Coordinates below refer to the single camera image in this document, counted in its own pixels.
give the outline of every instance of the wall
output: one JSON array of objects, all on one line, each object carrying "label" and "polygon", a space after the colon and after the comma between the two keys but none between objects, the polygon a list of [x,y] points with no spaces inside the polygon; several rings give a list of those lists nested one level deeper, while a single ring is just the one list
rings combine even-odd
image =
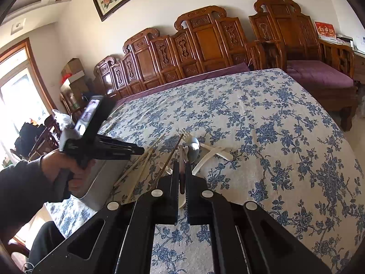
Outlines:
[{"label": "wall", "polygon": [[64,108],[60,102],[61,70],[68,60],[64,56],[54,24],[23,34],[1,47],[0,53],[27,37],[44,84],[58,110],[63,112]]},{"label": "wall", "polygon": [[[294,0],[313,20],[339,28],[331,0]],[[60,41],[68,58],[80,58],[87,75],[105,56],[122,54],[124,42],[147,27],[161,34],[174,34],[180,14],[208,5],[222,6],[228,16],[239,17],[248,39],[253,31],[248,16],[255,14],[256,0],[131,0],[104,22],[100,21],[93,0],[72,0],[57,23]]]},{"label": "wall", "polygon": [[350,4],[347,0],[332,0],[332,2],[339,22],[339,29],[335,28],[336,32],[352,37],[357,48],[365,52],[363,40],[365,29]]}]

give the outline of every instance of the black trousers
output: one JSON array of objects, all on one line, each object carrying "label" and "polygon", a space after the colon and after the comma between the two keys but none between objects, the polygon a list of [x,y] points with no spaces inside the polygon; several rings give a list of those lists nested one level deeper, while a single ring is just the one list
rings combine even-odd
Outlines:
[{"label": "black trousers", "polygon": [[57,229],[53,221],[47,221],[39,230],[29,253],[29,262],[38,264],[48,253],[63,242],[65,238]]}]

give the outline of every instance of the white plastic fork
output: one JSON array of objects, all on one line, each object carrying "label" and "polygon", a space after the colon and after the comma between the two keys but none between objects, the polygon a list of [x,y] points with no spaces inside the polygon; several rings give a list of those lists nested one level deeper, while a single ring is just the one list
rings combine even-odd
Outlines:
[{"label": "white plastic fork", "polygon": [[[186,142],[186,141],[185,141],[185,139],[187,140],[188,138],[193,137],[193,136],[192,136],[189,132],[187,132],[185,129],[177,130],[177,132],[178,132],[178,134],[179,134],[179,135],[184,134],[184,137],[182,138],[184,142]],[[207,150],[209,150],[209,151],[211,151],[211,150],[213,150],[213,149],[214,149],[214,147],[209,146],[209,145],[206,145],[206,144],[204,144],[204,143],[201,143],[200,141],[199,141],[199,144],[200,144],[200,146],[201,146],[201,147],[203,147],[203,148],[205,148],[205,149],[207,149]],[[228,152],[220,151],[220,152],[218,152],[218,153],[217,153],[217,155],[219,155],[221,158],[223,158],[223,159],[225,159],[225,160],[227,160],[227,161],[230,161],[230,162],[231,162],[231,161],[233,161],[233,155],[232,155],[232,154],[230,154],[230,153],[228,153]]]}]

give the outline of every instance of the blue floral tablecloth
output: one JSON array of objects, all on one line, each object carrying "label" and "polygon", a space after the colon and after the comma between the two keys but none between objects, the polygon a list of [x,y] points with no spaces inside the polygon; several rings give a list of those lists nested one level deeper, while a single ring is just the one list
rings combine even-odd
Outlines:
[{"label": "blue floral tablecloth", "polygon": [[[348,263],[365,236],[364,174],[336,123],[290,76],[279,69],[223,76],[119,107],[102,134],[147,148],[167,132],[132,200],[150,189],[178,128],[233,155],[232,162],[214,156],[198,173],[210,189],[238,204],[256,201],[333,273]],[[111,199],[125,202],[140,166]],[[95,213],[74,198],[46,206],[66,237]],[[176,226],[156,226],[152,273],[212,271],[207,226],[189,226],[184,209]]]}]

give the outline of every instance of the wooden door frame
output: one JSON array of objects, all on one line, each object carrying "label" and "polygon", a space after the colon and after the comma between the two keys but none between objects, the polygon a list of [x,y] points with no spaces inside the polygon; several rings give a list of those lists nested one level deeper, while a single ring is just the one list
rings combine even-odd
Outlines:
[{"label": "wooden door frame", "polygon": [[7,50],[5,50],[3,53],[0,54],[0,63],[4,60],[6,60],[8,57],[12,56],[13,54],[15,54],[16,52],[18,52],[19,50],[25,48],[25,51],[27,53],[28,59],[30,61],[30,66],[33,69],[34,75],[36,76],[36,81],[38,82],[38,86],[39,87],[45,97],[45,99],[48,102],[48,106],[51,109],[57,109],[56,105],[54,104],[54,101],[52,100],[46,85],[44,84],[44,81],[41,77],[41,74],[39,72],[37,63],[35,62],[35,58],[34,58],[34,54],[32,51],[32,47],[30,46],[30,40],[29,37],[23,39],[22,41],[19,41],[18,43],[16,43],[15,45],[13,45],[12,47],[8,48]]}]

